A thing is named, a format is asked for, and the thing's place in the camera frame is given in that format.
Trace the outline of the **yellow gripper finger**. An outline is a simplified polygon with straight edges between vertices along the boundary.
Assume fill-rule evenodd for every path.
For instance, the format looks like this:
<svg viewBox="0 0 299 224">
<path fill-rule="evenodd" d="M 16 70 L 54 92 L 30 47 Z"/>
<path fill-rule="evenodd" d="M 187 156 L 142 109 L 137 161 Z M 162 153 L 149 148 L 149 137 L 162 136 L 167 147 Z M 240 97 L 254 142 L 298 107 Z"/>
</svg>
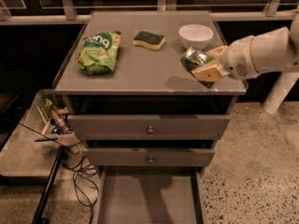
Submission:
<svg viewBox="0 0 299 224">
<path fill-rule="evenodd" d="M 207 63 L 193 69 L 192 74 L 198 81 L 219 82 L 228 76 L 229 72 L 220 63 Z"/>
<path fill-rule="evenodd" d="M 227 46 L 220 46 L 214 49 L 210 49 L 206 55 L 209 56 L 213 60 L 219 60 L 221 58 L 221 55 L 225 50 L 227 49 Z"/>
</svg>

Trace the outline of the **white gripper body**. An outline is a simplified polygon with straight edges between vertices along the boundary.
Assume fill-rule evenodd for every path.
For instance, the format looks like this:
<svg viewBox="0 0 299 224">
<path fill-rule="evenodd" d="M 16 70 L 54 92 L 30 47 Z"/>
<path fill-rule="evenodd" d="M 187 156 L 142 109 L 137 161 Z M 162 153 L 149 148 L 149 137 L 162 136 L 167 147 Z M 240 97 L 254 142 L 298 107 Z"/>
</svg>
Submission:
<svg viewBox="0 0 299 224">
<path fill-rule="evenodd" d="M 259 73 L 254 68 L 250 57 L 250 45 L 254 36 L 249 35 L 229 45 L 221 55 L 221 64 L 236 80 L 256 78 Z"/>
</svg>

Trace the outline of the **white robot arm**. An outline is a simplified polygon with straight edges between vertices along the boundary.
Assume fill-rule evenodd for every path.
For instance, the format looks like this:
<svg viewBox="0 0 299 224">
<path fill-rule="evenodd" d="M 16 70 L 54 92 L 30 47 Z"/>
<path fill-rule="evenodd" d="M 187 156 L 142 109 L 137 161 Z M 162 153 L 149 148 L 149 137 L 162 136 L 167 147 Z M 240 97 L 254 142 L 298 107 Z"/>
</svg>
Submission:
<svg viewBox="0 0 299 224">
<path fill-rule="evenodd" d="M 209 50 L 211 61 L 192 70 L 198 81 L 219 82 L 225 76 L 236 80 L 256 78 L 271 72 L 297 72 L 299 14 L 291 29 L 282 27 L 262 35 L 249 35 L 229 46 Z"/>
</svg>

